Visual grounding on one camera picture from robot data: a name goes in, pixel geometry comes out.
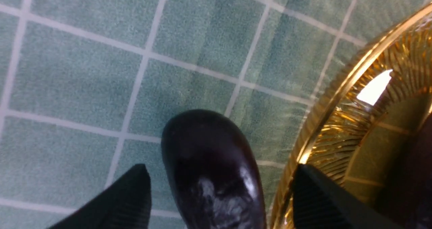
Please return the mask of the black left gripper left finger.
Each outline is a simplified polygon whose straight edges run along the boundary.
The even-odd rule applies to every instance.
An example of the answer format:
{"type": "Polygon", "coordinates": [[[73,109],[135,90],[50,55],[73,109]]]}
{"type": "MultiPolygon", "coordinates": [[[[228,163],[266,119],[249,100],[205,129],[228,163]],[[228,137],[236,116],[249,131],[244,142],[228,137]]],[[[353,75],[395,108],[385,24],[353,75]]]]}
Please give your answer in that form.
{"type": "Polygon", "coordinates": [[[135,164],[109,188],[53,229],[147,229],[152,207],[151,181],[144,164],[135,164]]]}

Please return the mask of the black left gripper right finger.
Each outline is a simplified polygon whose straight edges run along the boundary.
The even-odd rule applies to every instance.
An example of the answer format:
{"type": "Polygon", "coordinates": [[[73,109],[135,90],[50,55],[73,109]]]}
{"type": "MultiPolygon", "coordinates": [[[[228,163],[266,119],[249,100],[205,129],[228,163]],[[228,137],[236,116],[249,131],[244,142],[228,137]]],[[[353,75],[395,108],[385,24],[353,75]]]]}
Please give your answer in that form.
{"type": "Polygon", "coordinates": [[[294,175],[293,222],[297,229],[400,228],[309,164],[294,175]]]}

